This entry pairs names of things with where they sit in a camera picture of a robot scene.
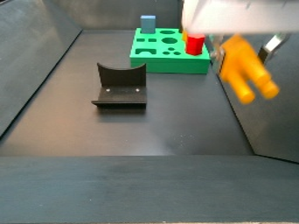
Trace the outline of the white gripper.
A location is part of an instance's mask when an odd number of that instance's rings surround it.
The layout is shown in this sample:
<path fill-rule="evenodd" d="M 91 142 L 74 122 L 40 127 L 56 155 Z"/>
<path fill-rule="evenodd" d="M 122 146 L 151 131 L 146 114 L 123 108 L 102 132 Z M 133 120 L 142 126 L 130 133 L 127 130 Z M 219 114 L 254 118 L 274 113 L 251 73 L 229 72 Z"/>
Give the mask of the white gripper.
<path fill-rule="evenodd" d="M 259 34 L 299 32 L 299 0 L 185 0 L 182 27 L 193 34 Z M 290 39 L 277 33 L 262 45 L 258 57 L 266 64 Z M 210 36 L 213 69 L 221 72 L 225 60 L 222 35 Z"/>

